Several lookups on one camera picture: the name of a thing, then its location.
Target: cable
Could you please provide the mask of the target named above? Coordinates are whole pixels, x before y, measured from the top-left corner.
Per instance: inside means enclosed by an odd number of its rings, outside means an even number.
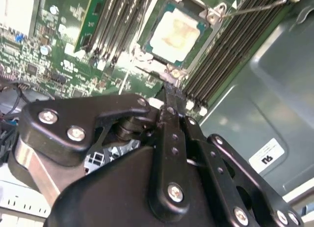
[[[18,94],[16,100],[15,100],[15,103],[13,105],[13,107],[11,108],[11,110],[7,113],[7,114],[11,114],[12,112],[14,112],[14,110],[17,108],[17,106],[19,105],[20,103],[20,99],[22,97],[22,90],[15,84],[11,84],[11,82],[1,82],[1,85],[2,85],[2,88],[1,88],[1,91],[5,88],[5,87],[11,87],[13,88],[16,93]]]
[[[287,2],[288,2],[288,0],[277,0],[277,1],[275,1],[272,4],[269,4],[269,5],[259,6],[259,7],[252,7],[252,8],[249,8],[249,9],[239,10],[237,12],[232,12],[232,13],[229,13],[229,14],[225,14],[221,18],[228,18],[228,17],[233,17],[233,16],[237,16],[237,15],[241,15],[241,14],[250,13],[250,12],[259,12],[259,11],[263,11],[263,10],[268,10],[268,9],[272,9],[274,7],[277,7],[279,5],[283,5],[283,4],[287,3]]]
[[[33,82],[28,82],[28,81],[24,81],[24,80],[16,80],[16,81],[11,81],[8,82],[9,84],[25,84],[25,85],[30,85],[34,88],[37,88],[39,90],[41,90],[43,93],[46,94],[46,96],[50,97],[52,100],[55,100],[55,98],[48,92],[46,91],[44,88],[42,88],[41,86],[33,83]]]

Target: sticker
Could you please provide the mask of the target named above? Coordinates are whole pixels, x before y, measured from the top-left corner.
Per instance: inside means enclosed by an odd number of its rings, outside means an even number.
[[[271,139],[249,159],[249,163],[257,173],[261,173],[284,153],[284,149],[280,146],[277,140]]]

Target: black plastic arm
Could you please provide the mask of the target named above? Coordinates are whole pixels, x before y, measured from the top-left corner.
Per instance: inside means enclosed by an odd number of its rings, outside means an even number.
[[[135,94],[35,102],[23,108],[19,134],[24,143],[58,164],[76,166],[85,159],[96,127],[108,131],[117,119],[145,115],[149,110],[146,100]],[[57,115],[57,121],[43,123],[39,119],[42,111]],[[68,137],[67,131],[73,126],[84,131],[82,141]]]

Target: capacitor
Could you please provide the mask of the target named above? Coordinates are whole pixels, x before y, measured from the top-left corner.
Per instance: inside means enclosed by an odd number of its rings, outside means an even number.
[[[40,53],[44,56],[47,56],[51,53],[52,49],[49,45],[43,45],[40,47]]]
[[[52,6],[50,7],[49,11],[50,11],[51,14],[57,15],[58,12],[59,12],[59,9],[58,9],[57,6],[52,5]]]

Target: silver screw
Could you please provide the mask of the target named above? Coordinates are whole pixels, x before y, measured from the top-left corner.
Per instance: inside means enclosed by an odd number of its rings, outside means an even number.
[[[216,136],[216,141],[217,141],[217,143],[219,143],[220,145],[222,145],[222,144],[223,144],[223,142],[222,142],[221,138],[219,138],[218,136]]]
[[[137,102],[143,107],[146,106],[146,101],[143,98],[139,98]]]
[[[41,122],[49,125],[55,124],[58,120],[58,116],[51,111],[42,111],[39,113],[38,118]]]
[[[85,138],[84,130],[78,126],[73,126],[68,129],[67,135],[69,139],[78,142],[82,141]]]
[[[189,118],[188,121],[192,124],[195,125],[195,121],[192,118]]]
[[[183,192],[177,184],[169,184],[168,195],[175,202],[183,200]]]
[[[296,218],[296,216],[292,212],[289,212],[288,216],[297,226],[300,224],[299,220]]]
[[[168,107],[167,111],[170,112],[172,115],[174,115],[176,113],[172,107]]]
[[[277,216],[279,218],[279,220],[281,221],[281,223],[283,223],[284,225],[288,224],[288,219],[286,218],[286,216],[284,215],[284,213],[282,213],[281,211],[277,211]]]
[[[240,208],[236,207],[234,210],[236,219],[244,226],[249,224],[249,219],[247,218],[245,212]]]

